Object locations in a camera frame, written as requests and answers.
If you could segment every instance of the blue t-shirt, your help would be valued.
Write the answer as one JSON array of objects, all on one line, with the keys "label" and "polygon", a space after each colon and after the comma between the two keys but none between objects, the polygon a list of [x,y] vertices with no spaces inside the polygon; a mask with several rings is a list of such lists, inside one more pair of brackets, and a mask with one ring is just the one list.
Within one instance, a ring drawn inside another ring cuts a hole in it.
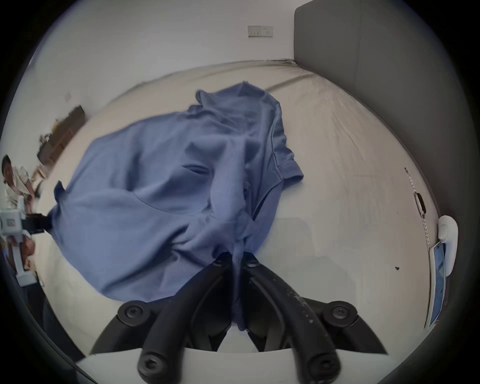
[{"label": "blue t-shirt", "polygon": [[50,234],[109,298],[172,296],[229,251],[238,303],[243,252],[258,250],[282,189],[303,177],[266,91],[241,83],[196,99],[94,140],[55,189]]}]

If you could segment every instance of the white wall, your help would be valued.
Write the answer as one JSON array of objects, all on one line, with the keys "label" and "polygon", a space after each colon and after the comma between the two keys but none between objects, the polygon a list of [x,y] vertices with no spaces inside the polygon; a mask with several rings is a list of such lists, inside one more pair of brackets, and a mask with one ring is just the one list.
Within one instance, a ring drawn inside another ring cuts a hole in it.
[{"label": "white wall", "polygon": [[[92,116],[141,82],[203,65],[293,58],[294,11],[306,2],[78,2],[48,33],[27,68],[7,116],[0,156],[8,154],[32,172],[38,137],[55,119],[78,104]],[[248,25],[272,25],[273,38],[248,38]]]}]

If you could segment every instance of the phone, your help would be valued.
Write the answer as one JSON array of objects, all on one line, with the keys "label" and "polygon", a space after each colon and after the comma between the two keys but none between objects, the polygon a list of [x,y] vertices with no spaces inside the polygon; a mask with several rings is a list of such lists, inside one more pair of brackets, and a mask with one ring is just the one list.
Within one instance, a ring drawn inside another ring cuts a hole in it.
[{"label": "phone", "polygon": [[428,308],[426,327],[435,324],[442,311],[445,296],[445,245],[436,243],[430,248],[430,304]]}]

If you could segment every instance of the white bed sheet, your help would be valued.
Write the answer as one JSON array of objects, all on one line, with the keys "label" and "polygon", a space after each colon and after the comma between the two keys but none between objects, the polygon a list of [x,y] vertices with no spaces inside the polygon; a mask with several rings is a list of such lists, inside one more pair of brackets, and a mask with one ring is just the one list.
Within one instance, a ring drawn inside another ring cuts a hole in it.
[{"label": "white bed sheet", "polygon": [[[148,116],[185,110],[195,91],[241,81],[280,102],[287,145],[304,180],[283,192],[257,254],[299,294],[356,306],[399,362],[425,338],[430,290],[426,237],[407,168],[427,209],[433,245],[438,215],[419,170],[391,132],[361,103],[291,61],[247,61],[174,73],[135,87],[80,129],[47,181],[37,211],[55,204],[95,138]],[[97,293],[48,234],[35,236],[34,261],[58,320],[89,354],[121,302]]]}]

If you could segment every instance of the power outlet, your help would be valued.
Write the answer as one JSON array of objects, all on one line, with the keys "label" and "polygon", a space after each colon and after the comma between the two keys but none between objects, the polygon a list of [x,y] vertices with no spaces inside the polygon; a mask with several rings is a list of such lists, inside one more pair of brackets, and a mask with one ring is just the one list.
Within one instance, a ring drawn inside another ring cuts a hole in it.
[{"label": "power outlet", "polygon": [[260,36],[260,26],[259,25],[249,25],[248,26],[248,37]]},{"label": "power outlet", "polygon": [[273,27],[262,25],[260,27],[260,36],[273,37]]}]

